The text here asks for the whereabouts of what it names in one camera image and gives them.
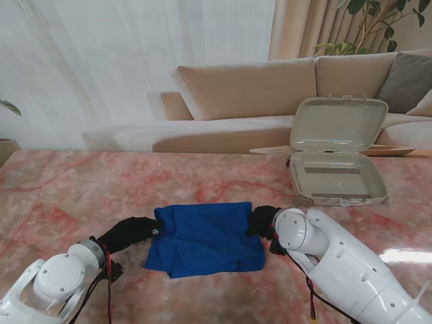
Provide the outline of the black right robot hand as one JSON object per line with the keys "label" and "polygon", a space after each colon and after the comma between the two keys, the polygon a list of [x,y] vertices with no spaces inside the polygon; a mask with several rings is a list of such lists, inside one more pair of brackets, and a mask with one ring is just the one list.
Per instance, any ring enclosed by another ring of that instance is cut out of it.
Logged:
{"label": "black right robot hand", "polygon": [[273,234],[273,220],[281,208],[269,205],[256,207],[248,219],[248,229],[246,236],[259,235],[267,240],[275,238]]}

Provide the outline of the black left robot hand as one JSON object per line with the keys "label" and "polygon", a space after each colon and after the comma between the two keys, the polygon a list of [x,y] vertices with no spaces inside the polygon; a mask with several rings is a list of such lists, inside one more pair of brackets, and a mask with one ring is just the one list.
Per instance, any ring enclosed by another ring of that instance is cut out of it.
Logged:
{"label": "black left robot hand", "polygon": [[159,234],[165,227],[162,221],[148,217],[130,217],[116,223],[110,230],[97,238],[110,254],[122,251],[133,244],[144,242]]}

